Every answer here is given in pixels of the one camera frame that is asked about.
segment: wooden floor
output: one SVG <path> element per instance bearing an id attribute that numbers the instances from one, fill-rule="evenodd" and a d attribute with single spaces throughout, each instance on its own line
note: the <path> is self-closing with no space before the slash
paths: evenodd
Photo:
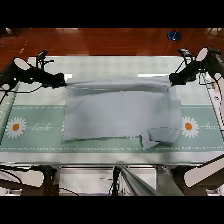
<path id="1" fill-rule="evenodd" d="M 173 42 L 167 33 L 178 30 Z M 0 38 L 0 70 L 19 56 L 27 59 L 46 49 L 49 55 L 178 55 L 179 48 L 195 54 L 205 46 L 224 53 L 222 30 L 214 28 L 22 28 L 18 37 Z"/>

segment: gray cloth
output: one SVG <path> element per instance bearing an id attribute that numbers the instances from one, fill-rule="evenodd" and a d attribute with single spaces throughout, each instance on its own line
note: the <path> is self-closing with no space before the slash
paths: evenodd
<path id="1" fill-rule="evenodd" d="M 181 112 L 168 77 L 70 83 L 64 140 L 141 136 L 146 148 L 172 144 L 180 133 Z"/>

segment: orange flower center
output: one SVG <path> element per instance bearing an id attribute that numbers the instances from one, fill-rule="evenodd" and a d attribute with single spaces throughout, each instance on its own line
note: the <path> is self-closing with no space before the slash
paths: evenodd
<path id="1" fill-rule="evenodd" d="M 190 123 L 186 123 L 186 124 L 185 124 L 185 128 L 186 128 L 187 130 L 191 130 L 191 129 L 192 129 L 192 124 L 190 124 Z"/>
<path id="2" fill-rule="evenodd" d="M 12 126 L 12 130 L 13 131 L 17 131 L 19 129 L 19 124 L 14 124 L 13 126 Z"/>

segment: blue object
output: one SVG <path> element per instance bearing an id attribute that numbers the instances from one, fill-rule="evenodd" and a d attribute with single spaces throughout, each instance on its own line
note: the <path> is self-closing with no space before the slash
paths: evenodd
<path id="1" fill-rule="evenodd" d="M 181 39 L 181 35 L 179 32 L 172 31 L 167 34 L 168 38 L 172 41 L 178 41 Z"/>

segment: checkered tablecloth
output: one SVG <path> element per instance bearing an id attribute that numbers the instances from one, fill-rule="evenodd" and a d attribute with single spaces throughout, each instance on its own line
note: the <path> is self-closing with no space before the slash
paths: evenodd
<path id="1" fill-rule="evenodd" d="M 111 77 L 138 77 L 139 74 L 170 74 L 182 62 L 181 57 L 148 56 L 63 56 L 45 70 L 56 74 L 72 74 L 76 81 Z M 38 83 L 21 83 L 19 91 L 30 91 Z M 17 136 L 5 131 L 0 158 L 4 162 L 37 163 L 186 163 L 202 162 L 220 155 L 223 139 L 216 121 L 207 89 L 197 82 L 177 86 L 182 102 L 183 116 L 194 119 L 199 134 L 194 138 L 180 135 L 168 146 L 144 149 L 138 138 L 63 141 L 66 89 L 50 88 L 32 94 L 17 94 L 8 125 L 20 122 L 25 130 Z"/>

